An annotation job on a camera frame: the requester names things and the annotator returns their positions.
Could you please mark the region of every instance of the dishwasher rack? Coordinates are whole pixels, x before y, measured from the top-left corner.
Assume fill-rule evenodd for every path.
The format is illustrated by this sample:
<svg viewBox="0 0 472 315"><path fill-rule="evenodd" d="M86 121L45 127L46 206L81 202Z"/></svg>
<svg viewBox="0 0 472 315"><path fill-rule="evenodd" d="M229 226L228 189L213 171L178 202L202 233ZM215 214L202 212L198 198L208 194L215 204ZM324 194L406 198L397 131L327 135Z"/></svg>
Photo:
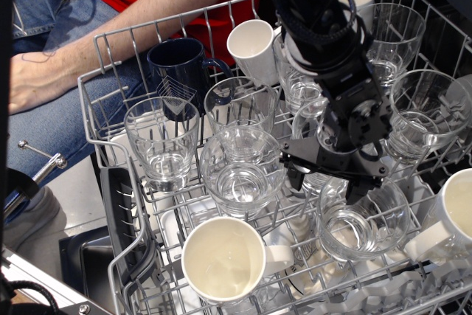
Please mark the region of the dishwasher rack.
<svg viewBox="0 0 472 315"><path fill-rule="evenodd" d="M226 8L233 27L238 25L232 16L236 4L247 4L254 17L263 0L234 0L212 7L140 24L135 27L104 33L95 38L108 43L111 36L127 35L134 45L141 80L145 82L145 60L139 56L133 34L142 27L153 27L159 35L159 26L165 21L181 21L186 15L208 14ZM471 38L448 15L431 6L426 0L375 0L395 2L413 7L423 14L427 23L420 53L410 69L428 68L446 72L453 77L472 73ZM212 29L207 20L212 43ZM472 260L451 261L437 267L429 263L415 263L402 252L382 255L378 260L338 264L322 255L319 241L312 227L308 238L299 240L296 228L299 221L313 226L316 196L300 198L284 187L276 201L248 222L264 237L266 243L290 241L296 256L293 269L265 278L253 295L237 307L218 308L200 300L185 279L179 277L178 258L186 236L203 220L223 213L213 204L198 174L198 154L191 170L188 187L176 193L157 193L147 188L144 173L133 158L122 122L104 125L97 118L103 115L101 100L118 97L126 108L137 100L155 94L146 86L142 96L126 99L126 87L120 86L120 63L113 61L113 49L107 48L111 64L100 54L102 64L93 72L78 79L83 121L87 140L94 144L103 181L104 202L108 228L115 258L108 267L111 292L117 314L471 314L472 313ZM211 48L211 55L218 57ZM118 89L106 97L91 101L84 85L87 78L112 70ZM289 139L291 120L280 101L273 135ZM198 153L211 130L202 120ZM457 170L471 167L472 134L468 131L457 137L447 148L425 155L415 166L402 165L384 158L390 167L390 178L406 194L412 211L409 237L420 228L426 210L442 183ZM300 289L300 281L306 287Z"/></svg>

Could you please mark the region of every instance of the jeans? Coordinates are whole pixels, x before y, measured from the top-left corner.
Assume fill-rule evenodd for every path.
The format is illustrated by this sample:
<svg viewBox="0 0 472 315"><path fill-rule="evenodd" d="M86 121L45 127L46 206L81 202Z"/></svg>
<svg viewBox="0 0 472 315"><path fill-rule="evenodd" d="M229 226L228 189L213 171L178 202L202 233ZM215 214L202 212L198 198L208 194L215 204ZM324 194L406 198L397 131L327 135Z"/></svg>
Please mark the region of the jeans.
<svg viewBox="0 0 472 315"><path fill-rule="evenodd" d="M14 54L60 48L117 14L116 10L100 0L15 0L14 3ZM118 69L120 85L129 86L127 96L142 90L143 83L135 59L124 62ZM117 81L113 71L110 71L89 80L86 91L90 99L95 100L118 89ZM119 95L104 100L102 104L105 115L111 117L111 123L122 122L126 110ZM8 130L7 166L30 177L46 164L48 158L18 148L18 141L22 139L51 156L62 153L68 162L67 168L94 152L94 146L86 141L77 87L50 103L10 116ZM40 186L63 171L55 168Z"/></svg>

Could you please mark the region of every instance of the person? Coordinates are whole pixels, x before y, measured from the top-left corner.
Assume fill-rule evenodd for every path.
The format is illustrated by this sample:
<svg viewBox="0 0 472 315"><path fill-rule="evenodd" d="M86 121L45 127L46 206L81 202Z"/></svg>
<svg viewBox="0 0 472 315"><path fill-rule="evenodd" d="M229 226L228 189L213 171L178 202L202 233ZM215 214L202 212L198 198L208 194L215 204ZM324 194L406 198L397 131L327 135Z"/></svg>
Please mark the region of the person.
<svg viewBox="0 0 472 315"><path fill-rule="evenodd" d="M7 166L33 177L47 162L47 158L33 151L19 149L17 144L22 139L51 155L62 153L68 168L94 151L84 133L77 78L100 67L93 42L95 35L223 1L228 0L14 0ZM235 15L240 19L254 16L251 9L239 9ZM210 19L213 41L223 53L232 23L227 11L216 11L212 16L215 17ZM186 35L201 40L208 48L205 20L195 15L186 17L184 22ZM182 35L180 30L180 21L159 25L163 39ZM145 54L158 43L153 27L143 27L134 35L141 53ZM114 50L114 60L124 61L117 67L121 86L129 88L126 91L129 97L138 94L143 82L136 60L128 60L135 55L134 48L125 36L109 36L108 39ZM99 43L99 47L105 54L103 43ZM107 60L108 56L103 55L103 58ZM117 85L113 71L85 83L90 100L102 97ZM122 122L125 107L121 97L108 98L102 104L107 117ZM54 169L40 186L62 172ZM23 203L7 218L4 244L17 249L33 232L54 218L58 210L52 192L41 188L31 201Z"/></svg>

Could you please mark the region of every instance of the robotic arm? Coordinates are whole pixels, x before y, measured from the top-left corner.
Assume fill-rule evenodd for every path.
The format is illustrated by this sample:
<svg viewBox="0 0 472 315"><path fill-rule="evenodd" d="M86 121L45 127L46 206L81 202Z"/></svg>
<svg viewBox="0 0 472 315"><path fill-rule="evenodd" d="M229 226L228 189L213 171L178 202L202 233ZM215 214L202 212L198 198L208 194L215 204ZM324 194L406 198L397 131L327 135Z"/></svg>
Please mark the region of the robotic arm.
<svg viewBox="0 0 472 315"><path fill-rule="evenodd" d="M318 136L283 143L282 160L299 190L306 173L348 180L348 204L375 187L388 173L379 141L392 130L391 109L366 58L371 44L364 22L350 18L338 0L273 0L286 31L288 59L300 72L315 75L328 99ZM307 143L311 150L307 153ZM363 148L373 144L377 153Z"/></svg>

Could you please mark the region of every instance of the tattoo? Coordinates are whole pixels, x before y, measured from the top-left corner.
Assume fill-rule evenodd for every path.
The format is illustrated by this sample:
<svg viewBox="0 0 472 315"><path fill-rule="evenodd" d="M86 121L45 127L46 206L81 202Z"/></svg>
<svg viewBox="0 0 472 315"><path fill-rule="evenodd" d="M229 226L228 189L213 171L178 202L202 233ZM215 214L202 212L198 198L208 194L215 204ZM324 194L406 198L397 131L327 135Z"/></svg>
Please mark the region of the tattoo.
<svg viewBox="0 0 472 315"><path fill-rule="evenodd" d="M27 56L30 55L31 53L23 53L21 55L21 59L24 60L25 62L32 62L32 63L46 63L51 57L54 57L56 54L56 51L54 52L42 52L42 55L44 56L43 60L33 60L31 58L28 58Z"/></svg>

